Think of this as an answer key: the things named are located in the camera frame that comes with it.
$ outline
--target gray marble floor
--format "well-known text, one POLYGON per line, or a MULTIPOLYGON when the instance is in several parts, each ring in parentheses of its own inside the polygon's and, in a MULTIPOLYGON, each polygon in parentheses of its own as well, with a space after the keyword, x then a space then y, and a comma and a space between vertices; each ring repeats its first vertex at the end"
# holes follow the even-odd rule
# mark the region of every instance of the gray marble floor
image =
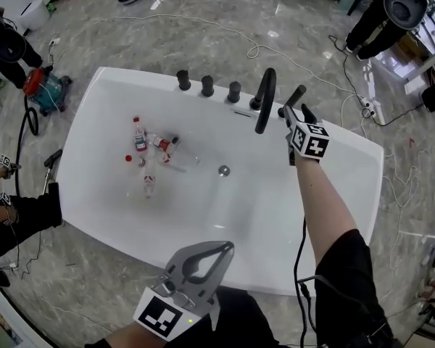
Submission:
MULTIPOLYGON (((154 17, 118 20, 113 17, 146 17, 179 14, 202 17, 239 30, 261 45, 282 51, 319 77, 350 88, 344 77, 344 55, 335 50, 328 35, 343 39, 359 15, 347 17, 333 0, 140 0, 124 7, 117 0, 67 0, 45 26, 29 35, 35 49, 46 55, 50 40, 62 39, 54 49, 55 72, 74 79, 61 118, 41 118, 41 133, 27 133, 21 157, 21 190, 36 196, 41 191, 44 160, 64 145, 83 92, 99 66, 124 67, 174 75, 188 68, 198 80, 211 74, 219 86, 238 80, 243 91, 254 93, 264 69, 274 67, 276 97, 284 102, 299 84, 307 87, 304 101, 316 115, 340 124, 340 109, 349 93, 315 79, 287 58, 261 48, 247 58, 252 44, 241 36, 196 20, 154 17)), ((366 62, 347 60, 347 71, 360 94, 376 97, 386 120, 418 103, 418 91, 407 94, 402 73, 407 63, 399 52, 387 51, 366 62)), ((8 84, 0 93, 0 153, 15 155, 23 107, 22 93, 8 84)), ((355 98, 344 105, 344 127, 362 134, 360 108, 355 98)), ((386 314, 408 306, 415 296, 424 269, 421 260, 435 239, 435 113, 424 109, 380 128, 363 120, 368 138, 382 145, 387 157, 376 227, 370 245, 378 296, 386 314), (412 176, 408 180, 410 169, 412 176)), ((3 183, 14 191, 11 181, 3 183)), ((21 246, 20 269, 37 251, 38 236, 21 246)), ((16 259, 10 252, 2 264, 16 259)), ((61 347, 81 346, 130 323, 145 285, 158 269, 105 246, 66 224, 42 233, 40 259, 20 280, 10 274, 7 293, 23 312, 61 347)), ((302 322, 295 298, 253 293, 268 317, 276 338, 297 344, 302 322)), ((408 338, 419 321, 413 313, 390 319, 395 334, 408 338)), ((314 344, 308 333, 307 344, 314 344)))

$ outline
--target person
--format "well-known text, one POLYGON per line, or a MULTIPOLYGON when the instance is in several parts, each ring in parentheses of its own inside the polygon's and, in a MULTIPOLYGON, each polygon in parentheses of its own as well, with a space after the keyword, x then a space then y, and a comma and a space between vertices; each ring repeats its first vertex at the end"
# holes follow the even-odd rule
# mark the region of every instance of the person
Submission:
MULTIPOLYGON (((0 7, 0 17, 3 17, 5 9, 0 7)), ((39 68, 42 65, 42 58, 40 55, 36 53, 33 47, 25 40, 25 52, 22 56, 22 60, 29 66, 34 68, 39 68)), ((20 66, 18 62, 5 62, 0 59, 0 72, 3 76, 5 76, 8 80, 10 80, 18 89, 22 89, 24 83, 26 81, 26 74, 23 68, 20 66)))
MULTIPOLYGON (((0 179, 12 171, 0 167, 0 179)), ((49 184, 49 192, 39 198, 10 196, 11 205, 0 205, 0 257, 33 234, 62 223, 58 183, 49 184)))
POLYGON ((372 32, 383 22, 388 20, 385 27, 377 37, 368 45, 359 49, 356 54, 358 60, 375 57, 377 54, 387 50, 401 37, 406 34, 404 28, 398 27, 385 12, 384 0, 373 0, 368 9, 364 12, 360 21, 347 36, 346 50, 352 53, 360 44, 366 41, 372 32))
MULTIPOLYGON (((299 155, 294 159, 297 171, 293 174, 298 175, 317 264, 315 274, 323 276, 338 291, 315 281, 318 345, 359 347, 352 341, 358 342, 358 336, 364 333, 371 340, 377 339, 377 343, 363 347, 402 347, 394 339, 378 303, 370 250, 347 206, 318 161, 299 155)), ((215 331, 210 317, 206 316, 167 343, 134 322, 95 344, 87 344, 86 348, 271 348, 279 345, 261 309, 246 291, 221 287, 216 294, 221 309, 215 331)))

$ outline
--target vacuum hose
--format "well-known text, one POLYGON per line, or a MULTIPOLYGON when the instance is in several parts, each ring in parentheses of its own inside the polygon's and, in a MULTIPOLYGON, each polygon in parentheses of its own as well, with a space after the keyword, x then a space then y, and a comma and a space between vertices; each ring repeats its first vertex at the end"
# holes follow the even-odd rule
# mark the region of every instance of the vacuum hose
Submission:
MULTIPOLYGON (((22 140, 22 133, 24 132, 24 127, 26 125, 26 120, 28 121, 30 132, 34 136, 38 135, 37 111, 35 108, 28 106, 28 97, 27 96, 24 96, 24 108, 25 108, 25 113, 24 113, 24 117, 22 118, 20 136, 17 139, 16 164, 20 163, 21 140, 22 140), (30 114, 32 114, 32 116, 33 116, 34 123, 31 120, 30 114)), ((16 196, 21 197, 19 173, 20 173, 20 170, 19 169, 16 170, 16 173, 14 174, 14 185, 16 186, 16 196)))

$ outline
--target black spout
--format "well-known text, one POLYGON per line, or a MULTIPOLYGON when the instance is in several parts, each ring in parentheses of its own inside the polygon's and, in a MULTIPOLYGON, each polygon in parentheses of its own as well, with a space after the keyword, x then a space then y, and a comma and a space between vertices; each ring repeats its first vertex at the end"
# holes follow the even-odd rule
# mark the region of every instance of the black spout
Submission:
POLYGON ((254 110, 261 109, 260 116, 256 122, 256 131, 263 134, 268 124, 270 110, 273 107, 274 94, 276 93, 276 72, 273 68, 268 68, 262 77, 260 87, 254 98, 249 102, 249 106, 254 110))

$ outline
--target black faucet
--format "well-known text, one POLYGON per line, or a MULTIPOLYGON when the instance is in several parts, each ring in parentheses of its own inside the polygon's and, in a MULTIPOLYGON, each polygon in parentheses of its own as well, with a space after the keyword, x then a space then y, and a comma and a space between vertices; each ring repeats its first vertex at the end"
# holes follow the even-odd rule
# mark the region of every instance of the black faucet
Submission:
POLYGON ((249 102, 249 106, 255 111, 261 109, 260 116, 256 122, 254 131, 263 134, 268 124, 270 110, 273 107, 274 94, 276 93, 276 72, 273 68, 268 68, 262 77, 260 87, 254 98, 249 102))

